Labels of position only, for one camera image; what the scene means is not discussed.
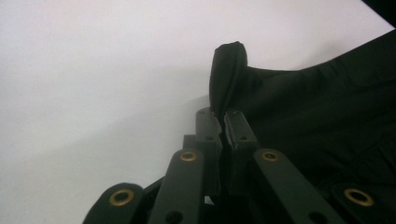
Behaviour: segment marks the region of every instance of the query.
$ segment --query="metal grommet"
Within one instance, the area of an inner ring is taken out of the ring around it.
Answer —
[[[369,207],[374,204],[373,198],[359,189],[345,189],[344,194],[350,201],[358,205]]]
[[[195,152],[187,151],[180,155],[180,159],[183,161],[195,161],[198,158]]]
[[[110,196],[110,204],[123,206],[134,199],[134,191],[131,189],[119,189]]]
[[[266,151],[262,153],[262,158],[266,161],[279,161],[279,156],[272,151]]]

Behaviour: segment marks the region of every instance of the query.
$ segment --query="black fabric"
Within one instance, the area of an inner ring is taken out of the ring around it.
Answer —
[[[395,4],[392,0],[363,0],[363,2],[378,13],[382,18],[396,27]]]
[[[248,67],[242,44],[222,45],[209,95],[220,121],[241,110],[262,147],[281,150],[317,188],[396,189],[396,31],[299,71]]]

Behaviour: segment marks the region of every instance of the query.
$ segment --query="rivet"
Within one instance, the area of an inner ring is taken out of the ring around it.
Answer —
[[[359,189],[345,189],[344,194],[350,201],[360,206],[369,207],[374,204],[373,198]]]
[[[123,206],[134,199],[134,191],[131,189],[119,189],[110,196],[110,204]]]
[[[271,151],[263,152],[262,158],[266,161],[279,161],[279,156],[275,152]]]
[[[195,161],[198,158],[195,152],[186,151],[181,153],[180,159],[183,161]]]

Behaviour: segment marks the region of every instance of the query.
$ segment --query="black cloth cover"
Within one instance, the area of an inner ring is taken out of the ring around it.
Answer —
[[[209,96],[220,122],[242,111],[262,147],[318,189],[356,183],[396,211],[396,30],[298,71],[248,67],[241,43],[222,45]]]

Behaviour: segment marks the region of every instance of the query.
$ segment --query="white background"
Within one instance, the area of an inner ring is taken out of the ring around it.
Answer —
[[[300,69],[393,28],[359,0],[0,1],[0,223],[81,223],[164,175],[215,48]]]

